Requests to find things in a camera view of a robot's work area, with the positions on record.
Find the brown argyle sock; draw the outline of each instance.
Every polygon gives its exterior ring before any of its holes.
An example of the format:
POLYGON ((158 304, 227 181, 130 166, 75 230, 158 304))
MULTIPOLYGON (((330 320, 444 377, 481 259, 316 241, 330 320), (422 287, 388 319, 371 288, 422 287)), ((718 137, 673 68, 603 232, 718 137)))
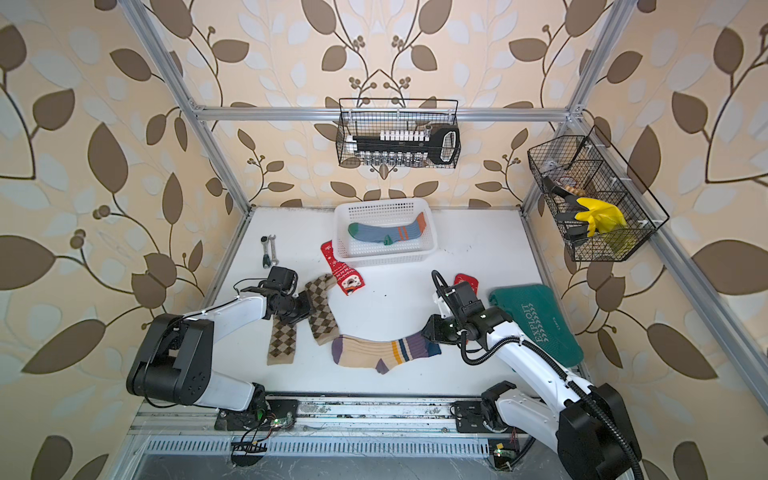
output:
POLYGON ((310 329, 318 345, 328 343, 339 336, 339 327, 328 306, 328 290, 336 285, 336 278, 330 273, 321 275, 306 285, 306 291, 312 302, 310 329))
POLYGON ((287 325, 273 319, 272 338, 266 355, 266 364, 293 363, 294 353, 296 353, 296 325, 287 325))
MULTIPOLYGON (((312 335, 318 345, 328 343, 339 336, 339 327, 328 306, 328 290, 336 285, 336 278, 330 273, 321 275, 306 284, 306 292, 312 302, 313 311, 309 322, 312 335)), ((293 363, 296 353, 296 324, 286 325, 277 319, 272 320, 272 338, 266 356, 267 365, 293 363)))

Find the striped sock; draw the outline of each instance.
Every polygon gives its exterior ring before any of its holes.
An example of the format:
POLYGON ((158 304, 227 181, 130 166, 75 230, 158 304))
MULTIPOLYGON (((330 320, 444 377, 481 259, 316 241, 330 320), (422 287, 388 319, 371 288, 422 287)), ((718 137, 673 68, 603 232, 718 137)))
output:
POLYGON ((352 238, 362 242, 384 243, 392 245, 400 240, 419 238, 427 227, 424 213, 420 213, 416 220, 404 227, 374 227, 364 223, 350 223, 347 231, 352 238))
POLYGON ((382 375, 401 363, 440 355, 440 345, 414 333, 392 342, 372 342, 341 335, 331 346, 333 361, 340 366, 376 369, 382 375))

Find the beige striped sock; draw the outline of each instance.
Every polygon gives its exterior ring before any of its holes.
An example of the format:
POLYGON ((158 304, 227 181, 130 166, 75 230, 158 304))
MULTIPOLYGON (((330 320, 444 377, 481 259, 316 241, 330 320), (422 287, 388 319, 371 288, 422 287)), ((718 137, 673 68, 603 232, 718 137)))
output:
POLYGON ((431 343, 421 333, 391 342, 373 342, 341 335, 331 345, 333 361, 340 366, 376 369, 387 373, 401 363, 439 355, 440 345, 431 343))

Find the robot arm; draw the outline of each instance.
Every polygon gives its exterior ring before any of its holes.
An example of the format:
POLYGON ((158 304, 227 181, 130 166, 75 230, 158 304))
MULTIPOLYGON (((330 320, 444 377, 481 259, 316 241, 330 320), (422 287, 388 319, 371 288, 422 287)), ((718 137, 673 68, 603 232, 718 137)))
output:
POLYGON ((557 452, 572 478, 613 479, 629 468, 636 480, 643 478, 640 447, 616 390, 595 387, 556 362, 505 311, 484 308, 468 283, 448 286, 437 271, 432 279, 440 314, 429 319, 422 334, 458 345, 469 365, 497 355, 541 397, 534 399, 510 382, 492 387, 482 395, 486 428, 519 427, 557 452), (468 340, 477 341, 485 354, 470 359, 468 340))
POLYGON ((186 316, 164 313, 154 319, 126 379, 129 393, 180 405, 236 412, 252 409, 256 386, 211 369, 214 344, 235 330, 274 315, 293 324, 307 318, 306 292, 294 297, 298 276, 274 266, 259 286, 234 300, 186 316))

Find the vent grille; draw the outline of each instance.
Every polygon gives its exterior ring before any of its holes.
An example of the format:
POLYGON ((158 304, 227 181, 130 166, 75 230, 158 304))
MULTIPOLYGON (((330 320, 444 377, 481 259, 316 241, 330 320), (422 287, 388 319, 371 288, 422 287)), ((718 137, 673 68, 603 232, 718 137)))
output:
MULTIPOLYGON (((226 455, 230 441, 240 436, 154 435, 147 444, 152 455, 226 455)), ((369 439, 361 437, 289 437, 261 442, 268 455, 281 456, 397 456, 484 458, 489 454, 483 439, 369 439)))

